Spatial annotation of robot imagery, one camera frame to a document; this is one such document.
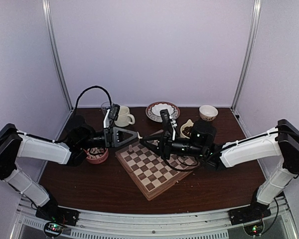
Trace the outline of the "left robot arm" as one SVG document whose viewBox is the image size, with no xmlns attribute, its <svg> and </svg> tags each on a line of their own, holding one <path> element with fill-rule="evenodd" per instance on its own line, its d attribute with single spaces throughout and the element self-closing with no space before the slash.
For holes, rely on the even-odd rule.
<svg viewBox="0 0 299 239">
<path fill-rule="evenodd" d="M 95 131 L 82 116 L 69 121 L 70 131 L 62 140 L 50 140 L 16 129 L 6 124 L 0 131 L 0 180 L 24 194 L 37 206 L 37 210 L 51 221 L 63 215 L 54 197 L 34 182 L 17 165 L 18 157 L 56 162 L 67 166 L 78 166 L 91 148 L 116 148 L 139 137 L 139 133 L 113 126 L 107 119 L 101 131 Z"/>
</svg>

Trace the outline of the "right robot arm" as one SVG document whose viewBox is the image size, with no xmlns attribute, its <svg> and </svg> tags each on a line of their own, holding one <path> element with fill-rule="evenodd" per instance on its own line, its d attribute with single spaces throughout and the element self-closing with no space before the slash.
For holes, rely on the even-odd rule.
<svg viewBox="0 0 299 239">
<path fill-rule="evenodd" d="M 230 168 L 255 159 L 281 156 L 276 170 L 253 194 L 249 206 L 231 210 L 234 219 L 252 220 L 261 216 L 274 198 L 289 182 L 299 175 L 299 131 L 286 119 L 276 127 L 243 140 L 215 144 L 216 128 L 211 123 L 197 120 L 189 138 L 176 136 L 174 126 L 164 123 L 162 133 L 140 138 L 140 144 L 167 162 L 171 154 L 192 156 L 198 165 Z"/>
</svg>

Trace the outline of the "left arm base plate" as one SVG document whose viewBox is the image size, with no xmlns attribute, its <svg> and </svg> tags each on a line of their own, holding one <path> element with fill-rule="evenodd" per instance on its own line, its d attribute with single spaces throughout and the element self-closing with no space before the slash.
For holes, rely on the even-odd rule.
<svg viewBox="0 0 299 239">
<path fill-rule="evenodd" d="M 76 226 L 79 212 L 59 206 L 38 207 L 35 216 L 60 225 Z"/>
</svg>

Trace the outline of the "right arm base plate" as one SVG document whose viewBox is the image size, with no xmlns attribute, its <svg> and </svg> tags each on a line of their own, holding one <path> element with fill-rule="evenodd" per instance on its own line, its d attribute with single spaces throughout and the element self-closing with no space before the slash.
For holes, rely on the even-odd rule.
<svg viewBox="0 0 299 239">
<path fill-rule="evenodd" d="M 252 221 L 257 221 L 263 217 L 271 215 L 268 206 L 246 206 L 228 211 L 231 225 L 244 224 Z"/>
</svg>

